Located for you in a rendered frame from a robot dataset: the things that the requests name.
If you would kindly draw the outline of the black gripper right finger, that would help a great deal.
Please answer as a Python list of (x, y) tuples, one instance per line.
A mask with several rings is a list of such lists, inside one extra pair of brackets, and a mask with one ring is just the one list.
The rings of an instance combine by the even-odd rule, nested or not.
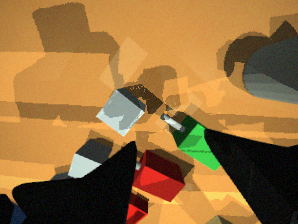
[(298, 145), (205, 129), (204, 140), (261, 224), (298, 224)]

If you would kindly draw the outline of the blue rectangular box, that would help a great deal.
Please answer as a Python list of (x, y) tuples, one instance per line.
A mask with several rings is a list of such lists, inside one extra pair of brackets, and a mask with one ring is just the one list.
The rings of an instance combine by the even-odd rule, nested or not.
[[(13, 203), (14, 204), (14, 203)], [(14, 204), (14, 211), (12, 213), (11, 223), (10, 224), (20, 224), (23, 220), (26, 219), (26, 216), (22, 209)]]

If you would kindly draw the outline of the red block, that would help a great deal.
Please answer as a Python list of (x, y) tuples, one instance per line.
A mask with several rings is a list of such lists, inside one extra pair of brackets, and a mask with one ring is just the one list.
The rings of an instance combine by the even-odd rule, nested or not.
[(185, 186), (180, 165), (148, 150), (136, 161), (133, 187), (171, 202)]

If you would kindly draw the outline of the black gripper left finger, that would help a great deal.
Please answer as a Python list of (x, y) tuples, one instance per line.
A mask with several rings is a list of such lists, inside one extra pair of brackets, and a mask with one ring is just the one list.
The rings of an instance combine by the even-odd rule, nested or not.
[(12, 190), (25, 216), (77, 212), (85, 224), (126, 224), (137, 161), (130, 141), (82, 178), (22, 183)]

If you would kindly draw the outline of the red tray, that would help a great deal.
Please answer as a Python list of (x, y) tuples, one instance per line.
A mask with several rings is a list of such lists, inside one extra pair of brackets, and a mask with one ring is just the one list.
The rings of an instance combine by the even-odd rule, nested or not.
[(148, 202), (139, 198), (131, 192), (130, 206), (126, 224), (138, 224), (139, 221), (148, 215)]

